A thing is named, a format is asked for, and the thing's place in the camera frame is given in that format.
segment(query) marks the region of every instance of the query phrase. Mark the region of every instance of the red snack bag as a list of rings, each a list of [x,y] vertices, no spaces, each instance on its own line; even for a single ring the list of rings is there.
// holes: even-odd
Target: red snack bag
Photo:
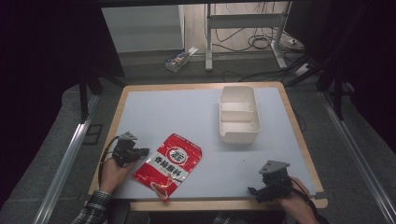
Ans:
[[[198,146],[172,133],[133,176],[166,202],[201,158]]]

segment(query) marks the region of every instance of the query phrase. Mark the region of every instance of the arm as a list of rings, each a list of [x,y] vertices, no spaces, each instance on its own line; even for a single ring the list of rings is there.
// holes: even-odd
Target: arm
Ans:
[[[103,167],[100,189],[93,193],[72,223],[103,223],[106,219],[111,194],[127,178],[135,165],[136,162],[131,162],[125,167],[119,167],[114,159],[108,159]]]
[[[303,191],[306,195],[310,195],[309,190],[299,179],[292,177],[291,179],[293,180],[291,182],[294,189]],[[279,198],[276,199],[276,201],[282,206],[283,210],[298,223],[318,224],[311,207],[296,193],[292,192],[288,197]]]

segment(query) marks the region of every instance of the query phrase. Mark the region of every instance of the person's right hand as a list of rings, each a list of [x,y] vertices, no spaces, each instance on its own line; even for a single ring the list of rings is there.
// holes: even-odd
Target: person's right hand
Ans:
[[[310,195],[309,190],[299,179],[293,177],[291,177],[291,179],[298,183],[306,195]],[[294,181],[291,181],[292,187],[301,191],[300,187],[294,183]],[[301,224],[318,224],[311,207],[296,193],[291,192],[288,197],[278,198],[276,199],[276,202],[278,202],[280,206],[282,206],[283,210],[285,210],[285,212],[296,222]]]

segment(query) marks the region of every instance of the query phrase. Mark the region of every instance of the storage box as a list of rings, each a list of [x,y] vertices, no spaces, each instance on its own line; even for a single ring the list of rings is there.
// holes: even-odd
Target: storage box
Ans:
[[[188,62],[191,58],[191,55],[194,54],[198,49],[192,47],[189,52],[181,52],[175,56],[172,56],[165,61],[165,67],[172,72],[177,72],[186,62]]]
[[[254,89],[224,87],[219,99],[221,140],[229,144],[251,144],[261,129]]]

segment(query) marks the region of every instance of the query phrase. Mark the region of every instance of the shirt sleeve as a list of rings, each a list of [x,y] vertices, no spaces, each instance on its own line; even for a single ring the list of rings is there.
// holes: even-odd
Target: shirt sleeve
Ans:
[[[101,190],[94,191],[90,200],[81,210],[79,215],[73,220],[72,224],[103,223],[106,219],[110,200],[111,194]]]

